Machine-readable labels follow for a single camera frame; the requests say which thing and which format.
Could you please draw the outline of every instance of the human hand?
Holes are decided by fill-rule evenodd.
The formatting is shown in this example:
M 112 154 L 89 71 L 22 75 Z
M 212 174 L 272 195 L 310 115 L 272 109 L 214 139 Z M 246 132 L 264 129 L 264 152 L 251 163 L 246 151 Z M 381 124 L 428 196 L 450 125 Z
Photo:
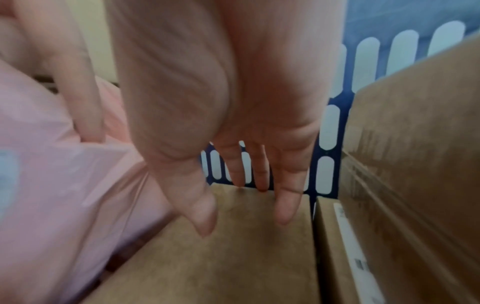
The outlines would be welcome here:
M 44 61 L 81 139 L 104 140 L 92 64 L 65 0 L 0 0 L 0 59 L 30 75 Z
M 276 194 L 286 224 L 300 203 L 342 33 L 338 0 L 109 0 L 133 142 L 174 208 L 201 235 L 216 223 L 198 155 L 209 141 L 236 186 Z

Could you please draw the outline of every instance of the pink package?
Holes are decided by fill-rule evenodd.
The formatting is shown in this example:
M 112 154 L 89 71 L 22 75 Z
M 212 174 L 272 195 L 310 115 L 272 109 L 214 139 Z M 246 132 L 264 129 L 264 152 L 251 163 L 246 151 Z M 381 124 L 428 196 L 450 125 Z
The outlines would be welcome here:
M 171 206 L 97 79 L 107 139 L 81 143 L 60 97 L 0 61 L 0 303 L 67 303 Z

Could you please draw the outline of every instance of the beige wall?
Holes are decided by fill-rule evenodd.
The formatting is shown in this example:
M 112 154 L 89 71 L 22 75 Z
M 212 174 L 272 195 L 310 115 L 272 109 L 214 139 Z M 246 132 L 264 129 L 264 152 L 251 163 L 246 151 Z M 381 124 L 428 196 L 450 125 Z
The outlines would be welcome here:
M 95 73 L 117 80 L 103 0 L 66 0 L 85 37 Z

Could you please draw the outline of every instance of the brown cardboard box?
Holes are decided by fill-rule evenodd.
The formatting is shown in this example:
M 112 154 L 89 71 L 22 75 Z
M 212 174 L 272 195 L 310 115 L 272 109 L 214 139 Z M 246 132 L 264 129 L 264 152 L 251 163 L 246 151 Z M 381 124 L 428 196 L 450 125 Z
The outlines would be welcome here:
M 389 304 L 480 302 L 480 39 L 360 91 L 340 200 Z
M 183 218 L 169 224 L 84 304 L 319 303 L 310 204 L 287 227 L 274 223 L 272 192 L 213 185 L 214 233 Z
M 329 304 L 360 304 L 352 270 L 335 214 L 336 199 L 319 197 L 313 226 L 318 240 L 318 275 Z

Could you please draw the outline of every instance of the blue plastic basket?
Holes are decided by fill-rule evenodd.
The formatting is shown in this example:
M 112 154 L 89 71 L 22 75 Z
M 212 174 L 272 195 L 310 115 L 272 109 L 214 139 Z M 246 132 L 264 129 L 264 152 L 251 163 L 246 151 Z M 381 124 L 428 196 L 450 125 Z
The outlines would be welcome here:
M 341 143 L 355 93 L 478 32 L 480 1 L 352 0 L 346 20 L 330 101 L 305 182 L 312 208 L 317 196 L 338 196 Z M 247 187 L 254 187 L 250 157 L 244 147 L 242 151 Z M 212 145 L 201 153 L 201 161 L 208 183 L 232 184 Z

